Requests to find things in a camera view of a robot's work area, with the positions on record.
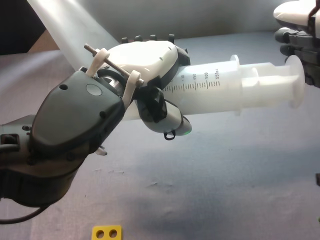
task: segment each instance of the metal pin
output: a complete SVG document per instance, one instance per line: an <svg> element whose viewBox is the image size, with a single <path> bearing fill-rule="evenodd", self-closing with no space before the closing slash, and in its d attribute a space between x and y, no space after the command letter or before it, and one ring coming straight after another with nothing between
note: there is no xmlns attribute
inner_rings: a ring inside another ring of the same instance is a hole
<svg viewBox="0 0 320 240"><path fill-rule="evenodd" d="M85 44L84 45L84 49L88 50L90 53L92 53L92 56L96 56L96 54L98 53L92 46ZM115 70L117 70L118 72L120 72L122 75L126 76L127 78L130 76L130 73L127 72L126 70L122 69L121 67L117 66L116 64L114 64L112 61L110 61L107 57L104 59L104 62L106 64L108 64L109 66L111 66L112 68L114 68ZM145 83L145 81L143 81L141 78L136 82L136 86L139 88L141 87L143 84Z"/></svg>

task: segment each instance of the gray tabletop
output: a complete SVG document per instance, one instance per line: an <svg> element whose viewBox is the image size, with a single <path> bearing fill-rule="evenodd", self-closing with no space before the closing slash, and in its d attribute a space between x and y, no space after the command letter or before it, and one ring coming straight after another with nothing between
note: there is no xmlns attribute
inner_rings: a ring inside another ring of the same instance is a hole
<svg viewBox="0 0 320 240"><path fill-rule="evenodd" d="M192 64L284 57L271 33L177 40ZM73 72L59 51L0 57L0 123L35 114ZM65 197L33 220L0 226L3 240L89 240L96 225L122 225L124 240L319 240L320 89L302 106L189 116L192 133L165 141L123 121L90 155ZM33 209L2 199L0 216Z"/></svg>

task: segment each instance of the black cable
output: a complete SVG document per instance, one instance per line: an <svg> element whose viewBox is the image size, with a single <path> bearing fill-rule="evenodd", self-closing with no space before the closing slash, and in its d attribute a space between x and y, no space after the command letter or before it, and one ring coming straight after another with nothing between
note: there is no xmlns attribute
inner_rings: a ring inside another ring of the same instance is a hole
<svg viewBox="0 0 320 240"><path fill-rule="evenodd" d="M26 216L22 216L22 217L18 217L18 218L13 218L13 219L0 219L0 225L7 225L7 224L18 224L18 223L22 223L25 221L28 221L36 216L38 216L39 214L41 214L44 210L46 210L49 206L43 206L40 207L38 210L30 213L29 215Z"/></svg>
<svg viewBox="0 0 320 240"><path fill-rule="evenodd" d="M19 144L0 144L0 153L4 151L19 150Z"/></svg>

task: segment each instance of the large plastic syringe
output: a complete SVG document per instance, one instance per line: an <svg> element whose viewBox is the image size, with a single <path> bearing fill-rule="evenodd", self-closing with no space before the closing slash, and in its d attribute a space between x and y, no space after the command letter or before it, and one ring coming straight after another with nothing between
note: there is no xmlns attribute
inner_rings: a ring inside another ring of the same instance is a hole
<svg viewBox="0 0 320 240"><path fill-rule="evenodd" d="M192 115L240 112L284 101L297 108L303 101L304 88L304 69L295 55L284 66L269 62L240 65L233 55L230 61L180 67L163 94L183 115ZM127 117L133 119L132 110L128 112Z"/></svg>

